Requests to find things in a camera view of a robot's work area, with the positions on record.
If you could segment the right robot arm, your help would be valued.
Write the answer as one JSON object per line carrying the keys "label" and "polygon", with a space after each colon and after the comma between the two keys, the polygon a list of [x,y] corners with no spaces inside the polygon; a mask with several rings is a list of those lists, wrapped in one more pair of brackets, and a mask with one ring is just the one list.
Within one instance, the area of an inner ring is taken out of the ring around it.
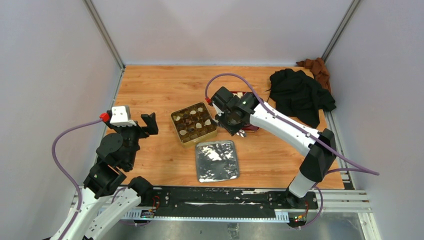
{"label": "right robot arm", "polygon": [[306,201],[305,195],[323,181],[335,161],[335,135],[329,129],[319,131],[307,127],[277,112],[267,102],[251,92],[238,97],[220,89],[210,103],[217,112],[216,121],[232,136],[245,125],[259,127],[294,147],[304,160],[286,189],[285,201],[298,209]]}

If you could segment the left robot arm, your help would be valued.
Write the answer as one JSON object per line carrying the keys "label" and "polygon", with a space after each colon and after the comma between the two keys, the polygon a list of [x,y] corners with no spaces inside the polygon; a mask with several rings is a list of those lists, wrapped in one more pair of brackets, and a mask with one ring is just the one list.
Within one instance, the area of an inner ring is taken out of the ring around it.
{"label": "left robot arm", "polygon": [[[126,179],[126,172],[133,169],[137,152],[141,149],[140,139],[159,133],[156,114],[142,114],[145,125],[140,126],[131,119],[127,106],[112,107],[99,116],[98,120],[71,127],[60,133],[53,141],[51,154],[59,170],[74,185],[77,202],[52,240],[100,240],[135,206],[149,206],[153,201],[153,185],[141,176],[133,178],[105,210],[99,210],[118,191]],[[101,139],[96,149],[96,163],[91,167],[83,186],[60,164],[56,148],[60,138],[74,130],[104,123],[113,133]]]}

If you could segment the gold chocolate tin box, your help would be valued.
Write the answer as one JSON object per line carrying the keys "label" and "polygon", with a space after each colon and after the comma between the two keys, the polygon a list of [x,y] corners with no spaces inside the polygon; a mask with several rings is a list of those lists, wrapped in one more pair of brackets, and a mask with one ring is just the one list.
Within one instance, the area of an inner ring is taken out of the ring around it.
{"label": "gold chocolate tin box", "polygon": [[[203,112],[199,112],[198,108],[202,107]],[[196,114],[191,115],[190,111],[196,111]],[[188,118],[183,118],[183,114],[188,114]],[[175,121],[175,117],[180,116],[180,121]],[[198,143],[212,139],[218,135],[217,126],[203,102],[184,107],[173,112],[171,115],[172,124],[176,130],[179,142],[184,148],[190,148]],[[211,125],[205,125],[205,121],[210,120]],[[201,123],[202,128],[196,128],[196,123]],[[187,134],[180,135],[179,131],[186,130]]]}

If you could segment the metal tongs black tips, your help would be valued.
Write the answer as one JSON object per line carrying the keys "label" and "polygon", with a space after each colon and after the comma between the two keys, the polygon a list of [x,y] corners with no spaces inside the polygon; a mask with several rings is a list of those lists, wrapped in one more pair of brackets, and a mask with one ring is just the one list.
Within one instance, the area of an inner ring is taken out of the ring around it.
{"label": "metal tongs black tips", "polygon": [[242,130],[242,129],[237,132],[237,135],[240,136],[240,137],[242,137],[242,138],[246,138],[247,137],[247,133],[244,130]]}

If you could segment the red chocolate tray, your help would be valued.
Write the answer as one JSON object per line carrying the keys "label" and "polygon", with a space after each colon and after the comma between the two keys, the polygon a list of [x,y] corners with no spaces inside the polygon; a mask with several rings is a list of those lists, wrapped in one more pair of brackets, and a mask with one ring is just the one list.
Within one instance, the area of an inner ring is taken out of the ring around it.
{"label": "red chocolate tray", "polygon": [[[247,93],[246,91],[231,91],[234,96],[239,97],[240,99]],[[245,132],[257,132],[260,128],[251,124],[245,125],[242,130]]]}

